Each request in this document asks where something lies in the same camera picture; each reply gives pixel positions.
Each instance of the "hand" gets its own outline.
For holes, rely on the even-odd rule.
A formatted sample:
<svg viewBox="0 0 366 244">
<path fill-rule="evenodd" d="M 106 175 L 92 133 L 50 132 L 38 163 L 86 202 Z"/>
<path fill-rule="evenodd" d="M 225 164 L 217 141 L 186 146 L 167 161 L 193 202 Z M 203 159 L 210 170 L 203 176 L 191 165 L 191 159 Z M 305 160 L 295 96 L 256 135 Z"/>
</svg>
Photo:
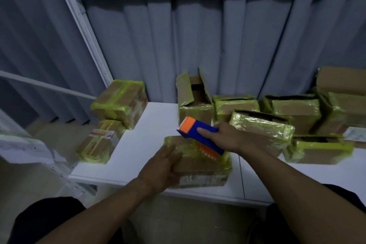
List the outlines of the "hand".
<svg viewBox="0 0 366 244">
<path fill-rule="evenodd" d="M 202 128 L 197 128 L 197 132 L 212 140 L 220 148 L 240 155 L 243 149 L 251 149 L 254 146 L 253 133 L 240 131 L 227 122 L 222 122 L 214 127 L 218 128 L 217 133 Z"/>
<path fill-rule="evenodd" d="M 182 153 L 173 153 L 174 148 L 162 146 L 137 176 L 146 184 L 148 196 L 159 194 L 179 182 L 179 177 L 171 173 L 171 168 L 182 157 Z"/>
</svg>

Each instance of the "forearm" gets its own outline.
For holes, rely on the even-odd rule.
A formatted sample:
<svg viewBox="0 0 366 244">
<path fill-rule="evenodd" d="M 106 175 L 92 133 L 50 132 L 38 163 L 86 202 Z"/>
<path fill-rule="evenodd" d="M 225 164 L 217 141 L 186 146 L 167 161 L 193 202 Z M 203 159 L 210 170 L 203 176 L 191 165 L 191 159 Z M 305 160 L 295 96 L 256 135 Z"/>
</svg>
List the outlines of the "forearm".
<svg viewBox="0 0 366 244">
<path fill-rule="evenodd" d="M 366 215 L 290 165 L 256 148 L 239 152 L 302 243 L 364 243 Z"/>
<path fill-rule="evenodd" d="M 147 197 L 144 182 L 134 179 L 42 238 L 38 244 L 107 243 Z"/>
</svg>

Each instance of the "leg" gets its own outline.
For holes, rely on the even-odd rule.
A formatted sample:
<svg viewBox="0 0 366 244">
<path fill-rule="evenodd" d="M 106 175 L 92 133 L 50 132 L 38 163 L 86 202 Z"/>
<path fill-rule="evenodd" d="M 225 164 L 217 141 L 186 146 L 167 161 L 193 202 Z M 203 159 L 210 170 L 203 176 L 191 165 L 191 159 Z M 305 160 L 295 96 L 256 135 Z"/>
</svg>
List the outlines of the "leg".
<svg viewBox="0 0 366 244">
<path fill-rule="evenodd" d="M 85 210 L 72 197 L 48 198 L 35 202 L 15 219 L 8 244 L 33 244 L 75 215 Z M 123 243 L 118 229 L 109 243 Z"/>
<path fill-rule="evenodd" d="M 366 213 L 366 207 L 362 204 L 361 200 L 355 193 L 332 184 L 324 184 L 324 186 L 345 198 L 351 204 Z M 264 230 L 265 243 L 299 243 L 299 240 L 297 240 L 296 236 L 287 225 L 285 218 L 275 203 L 267 208 Z"/>
</svg>

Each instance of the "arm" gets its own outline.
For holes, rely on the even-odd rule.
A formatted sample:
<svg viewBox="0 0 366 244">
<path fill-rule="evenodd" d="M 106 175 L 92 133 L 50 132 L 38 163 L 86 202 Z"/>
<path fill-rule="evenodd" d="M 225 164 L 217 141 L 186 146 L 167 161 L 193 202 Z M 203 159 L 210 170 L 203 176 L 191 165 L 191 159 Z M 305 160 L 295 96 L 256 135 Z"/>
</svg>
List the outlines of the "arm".
<svg viewBox="0 0 366 244">
<path fill-rule="evenodd" d="M 103 201 L 86 209 L 54 229 L 38 244 L 107 243 L 118 228 L 147 198 L 177 182 L 171 166 L 181 154 L 163 146 L 142 168 L 138 177 Z"/>
<path fill-rule="evenodd" d="M 259 149 L 259 135 L 228 123 L 198 132 L 239 154 L 254 169 L 301 243 L 365 243 L 366 215 L 327 187 Z"/>
</svg>

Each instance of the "person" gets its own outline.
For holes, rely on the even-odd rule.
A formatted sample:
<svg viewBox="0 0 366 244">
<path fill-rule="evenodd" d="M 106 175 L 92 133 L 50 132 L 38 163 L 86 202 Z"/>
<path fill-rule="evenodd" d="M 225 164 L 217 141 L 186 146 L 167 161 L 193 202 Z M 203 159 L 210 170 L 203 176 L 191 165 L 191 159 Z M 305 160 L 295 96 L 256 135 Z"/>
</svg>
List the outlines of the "person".
<svg viewBox="0 0 366 244">
<path fill-rule="evenodd" d="M 255 144 L 260 141 L 258 135 L 228 123 L 217 128 L 218 133 L 197 130 L 245 159 L 276 202 L 267 209 L 262 231 L 265 242 L 366 243 L 366 208 L 354 193 L 324 186 L 261 150 Z M 70 204 L 59 201 L 55 206 L 55 198 L 38 201 L 43 202 L 41 207 L 35 203 L 17 217 L 8 243 L 122 243 L 120 227 L 135 209 L 178 181 L 171 166 L 181 154 L 172 150 L 163 146 L 137 178 L 88 209 L 80 203 L 69 213 Z M 55 215 L 61 217 L 55 221 Z"/>
</svg>

